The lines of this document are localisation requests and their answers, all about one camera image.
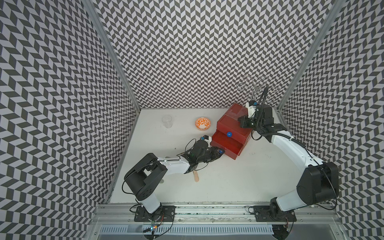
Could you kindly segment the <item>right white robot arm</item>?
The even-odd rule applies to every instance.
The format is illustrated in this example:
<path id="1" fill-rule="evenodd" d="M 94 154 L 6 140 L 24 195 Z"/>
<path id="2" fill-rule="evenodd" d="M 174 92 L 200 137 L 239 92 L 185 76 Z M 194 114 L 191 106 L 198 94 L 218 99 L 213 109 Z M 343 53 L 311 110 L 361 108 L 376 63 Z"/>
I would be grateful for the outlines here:
<path id="1" fill-rule="evenodd" d="M 238 118 L 240 127 L 257 132 L 282 150 L 301 174 L 294 190 L 271 199 L 270 216 L 276 219 L 278 214 L 287 214 L 299 208 L 319 206 L 322 202 L 331 200 L 336 202 L 339 197 L 338 167 L 310 153 L 284 125 L 275 123 L 270 106 L 249 102 L 246 108 L 248 113 Z"/>

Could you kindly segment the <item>red drawer cabinet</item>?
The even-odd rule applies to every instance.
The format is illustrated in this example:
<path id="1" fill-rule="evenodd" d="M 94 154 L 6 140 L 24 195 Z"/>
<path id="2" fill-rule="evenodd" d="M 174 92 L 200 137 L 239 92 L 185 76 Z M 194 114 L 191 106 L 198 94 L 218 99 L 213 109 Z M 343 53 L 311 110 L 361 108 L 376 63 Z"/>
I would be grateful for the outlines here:
<path id="1" fill-rule="evenodd" d="M 232 132 L 233 136 L 231 138 L 243 144 L 245 147 L 251 138 L 252 130 L 240 127 L 238 118 L 244 115 L 248 115 L 248 110 L 242 105 L 233 104 L 218 120 L 217 131 L 220 131 L 225 135 L 227 135 L 227 132 Z"/>

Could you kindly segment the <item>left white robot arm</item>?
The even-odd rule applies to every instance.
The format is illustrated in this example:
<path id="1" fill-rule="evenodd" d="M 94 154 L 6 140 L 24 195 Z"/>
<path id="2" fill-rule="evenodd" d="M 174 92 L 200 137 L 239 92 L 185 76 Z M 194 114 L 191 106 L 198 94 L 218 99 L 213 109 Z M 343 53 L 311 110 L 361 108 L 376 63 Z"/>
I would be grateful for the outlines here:
<path id="1" fill-rule="evenodd" d="M 162 206 L 155 189 L 165 176 L 198 171 L 199 164 L 208 165 L 224 153 L 224 149 L 211 146 L 204 138 L 195 141 L 190 149 L 185 149 L 174 158 L 160 158 L 149 153 L 125 174 L 122 185 L 127 185 L 137 202 L 147 213 L 153 214 Z"/>

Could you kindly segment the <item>orange patterned bowl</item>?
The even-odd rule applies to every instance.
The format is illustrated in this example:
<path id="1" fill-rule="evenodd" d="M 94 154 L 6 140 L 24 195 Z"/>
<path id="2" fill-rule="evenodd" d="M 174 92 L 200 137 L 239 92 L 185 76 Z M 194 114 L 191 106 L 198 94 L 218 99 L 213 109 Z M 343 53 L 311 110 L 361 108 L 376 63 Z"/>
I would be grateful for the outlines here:
<path id="1" fill-rule="evenodd" d="M 195 127 L 200 131 L 206 131 L 211 127 L 211 120 L 205 117 L 200 117 L 195 121 Z"/>

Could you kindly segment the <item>aluminium front rail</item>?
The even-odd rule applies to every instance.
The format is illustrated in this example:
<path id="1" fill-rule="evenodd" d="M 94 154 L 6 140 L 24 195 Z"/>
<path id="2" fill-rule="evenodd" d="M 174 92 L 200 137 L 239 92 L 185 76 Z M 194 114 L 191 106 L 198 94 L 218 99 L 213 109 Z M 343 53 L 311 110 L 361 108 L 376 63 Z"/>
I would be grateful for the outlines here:
<path id="1" fill-rule="evenodd" d="M 295 210 L 296 222 L 257 222 L 252 206 L 265 203 L 166 203 L 173 222 L 134 222 L 137 206 L 101 205 L 87 240 L 346 240 L 337 214 L 320 207 Z"/>

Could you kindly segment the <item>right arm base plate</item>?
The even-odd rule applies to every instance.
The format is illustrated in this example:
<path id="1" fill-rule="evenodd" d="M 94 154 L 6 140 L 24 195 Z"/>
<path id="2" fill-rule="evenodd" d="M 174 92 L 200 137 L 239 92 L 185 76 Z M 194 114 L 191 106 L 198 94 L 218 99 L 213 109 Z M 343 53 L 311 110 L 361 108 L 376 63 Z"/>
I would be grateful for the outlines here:
<path id="1" fill-rule="evenodd" d="M 283 212 L 275 205 L 252 206 L 253 214 L 257 222 L 296 222 L 297 218 L 293 210 Z"/>

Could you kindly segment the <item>clear plastic cup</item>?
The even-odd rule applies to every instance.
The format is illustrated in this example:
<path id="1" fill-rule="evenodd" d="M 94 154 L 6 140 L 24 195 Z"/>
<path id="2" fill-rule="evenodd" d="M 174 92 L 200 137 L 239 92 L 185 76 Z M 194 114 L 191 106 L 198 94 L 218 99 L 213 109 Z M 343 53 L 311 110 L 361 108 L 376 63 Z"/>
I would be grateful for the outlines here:
<path id="1" fill-rule="evenodd" d="M 165 115 L 162 117 L 162 122 L 165 128 L 169 129 L 173 126 L 173 118 L 170 115 Z"/>

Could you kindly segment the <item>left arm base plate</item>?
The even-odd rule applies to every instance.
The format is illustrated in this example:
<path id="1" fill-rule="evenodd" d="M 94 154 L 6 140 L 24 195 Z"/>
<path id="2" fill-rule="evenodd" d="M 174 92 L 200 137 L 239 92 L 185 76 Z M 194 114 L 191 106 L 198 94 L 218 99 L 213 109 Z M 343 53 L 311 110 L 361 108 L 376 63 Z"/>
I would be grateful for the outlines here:
<path id="1" fill-rule="evenodd" d="M 149 213 L 144 207 L 136 209 L 134 222 L 173 222 L 176 213 L 176 206 L 160 206 L 153 213 Z"/>

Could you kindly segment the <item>orange fruit knife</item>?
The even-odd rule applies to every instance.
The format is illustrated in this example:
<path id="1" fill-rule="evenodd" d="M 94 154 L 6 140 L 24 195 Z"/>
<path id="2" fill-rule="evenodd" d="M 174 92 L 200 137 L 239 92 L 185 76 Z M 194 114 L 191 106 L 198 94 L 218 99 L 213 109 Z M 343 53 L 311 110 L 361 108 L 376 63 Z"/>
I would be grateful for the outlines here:
<path id="1" fill-rule="evenodd" d="M 194 174 L 194 179 L 195 179 L 195 182 L 197 183 L 197 182 L 199 182 L 199 175 L 198 175 L 198 173 L 197 173 L 197 171 L 193 171 L 193 174 Z"/>

